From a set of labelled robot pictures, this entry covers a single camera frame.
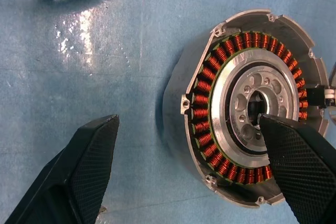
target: blue work surface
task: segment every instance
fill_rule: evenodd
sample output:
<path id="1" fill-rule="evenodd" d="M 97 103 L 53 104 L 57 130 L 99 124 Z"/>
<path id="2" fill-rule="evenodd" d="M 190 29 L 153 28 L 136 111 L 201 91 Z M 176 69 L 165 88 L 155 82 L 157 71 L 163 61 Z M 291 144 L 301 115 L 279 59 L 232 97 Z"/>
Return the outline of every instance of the blue work surface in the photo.
<path id="1" fill-rule="evenodd" d="M 95 118 L 119 114 L 97 223 L 297 223 L 214 195 L 172 157 L 162 96 L 183 47 L 251 8 L 296 20 L 330 72 L 336 0 L 0 0 L 0 223 L 42 167 Z M 328 139 L 335 146 L 335 127 Z"/>

